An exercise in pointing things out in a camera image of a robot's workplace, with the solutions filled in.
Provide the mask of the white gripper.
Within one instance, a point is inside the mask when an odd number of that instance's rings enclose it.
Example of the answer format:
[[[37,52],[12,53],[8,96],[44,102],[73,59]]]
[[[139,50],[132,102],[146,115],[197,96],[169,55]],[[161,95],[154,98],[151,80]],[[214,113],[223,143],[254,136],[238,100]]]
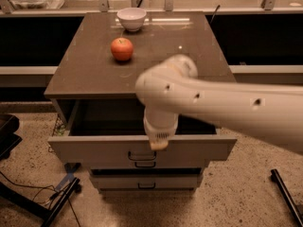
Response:
[[[156,126],[150,123],[147,119],[143,120],[144,130],[147,136],[149,137],[150,147],[152,150],[164,150],[170,140],[170,138],[176,133],[177,121],[169,123],[167,126]]]

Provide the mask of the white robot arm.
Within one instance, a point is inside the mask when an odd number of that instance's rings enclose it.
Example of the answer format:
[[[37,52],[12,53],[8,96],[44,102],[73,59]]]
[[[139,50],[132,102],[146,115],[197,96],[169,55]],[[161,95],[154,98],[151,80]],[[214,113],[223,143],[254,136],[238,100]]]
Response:
[[[303,90],[298,86],[199,80],[193,60],[176,55],[145,70],[135,93],[145,106],[144,128],[155,150],[169,145],[182,114],[303,151]]]

